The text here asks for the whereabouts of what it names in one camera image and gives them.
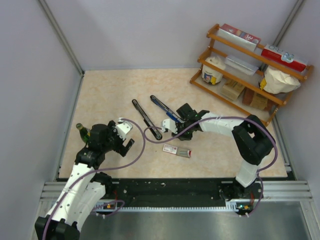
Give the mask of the blue black stapler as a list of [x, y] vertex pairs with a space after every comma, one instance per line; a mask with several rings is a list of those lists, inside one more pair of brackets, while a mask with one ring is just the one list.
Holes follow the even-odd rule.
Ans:
[[150, 96], [150, 100], [156, 104], [158, 107], [160, 107], [163, 111], [165, 111], [166, 115], [172, 119], [173, 121], [177, 123], [182, 123], [183, 121], [180, 119], [180, 117], [171, 110], [168, 106], [166, 106], [162, 101], [160, 101], [155, 95]]

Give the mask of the red white staple box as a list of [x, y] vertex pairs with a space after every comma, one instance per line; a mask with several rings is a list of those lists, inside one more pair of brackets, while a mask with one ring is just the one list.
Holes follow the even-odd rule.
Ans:
[[164, 144], [162, 151], [183, 158], [190, 158], [192, 152], [190, 149], [172, 146], [168, 144]]

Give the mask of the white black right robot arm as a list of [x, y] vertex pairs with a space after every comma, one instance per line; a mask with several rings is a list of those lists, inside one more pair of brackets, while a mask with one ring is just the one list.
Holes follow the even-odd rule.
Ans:
[[197, 112], [189, 104], [181, 106], [177, 113], [179, 120], [167, 119], [161, 122], [164, 131], [181, 141], [190, 141], [196, 131], [210, 132], [232, 137], [243, 159], [231, 187], [222, 187], [222, 197], [245, 198], [252, 191], [258, 178], [262, 160], [276, 149], [276, 141], [256, 115], [243, 117], [219, 116], [208, 110]]

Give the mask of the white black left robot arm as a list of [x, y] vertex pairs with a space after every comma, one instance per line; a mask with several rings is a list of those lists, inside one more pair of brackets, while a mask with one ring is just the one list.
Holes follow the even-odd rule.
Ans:
[[134, 140], [124, 145], [133, 126], [123, 119], [95, 124], [87, 134], [85, 147], [77, 154], [70, 177], [46, 216], [38, 217], [35, 232], [39, 240], [78, 240], [82, 227], [101, 198], [114, 191], [112, 178], [98, 172], [106, 153], [125, 157]]

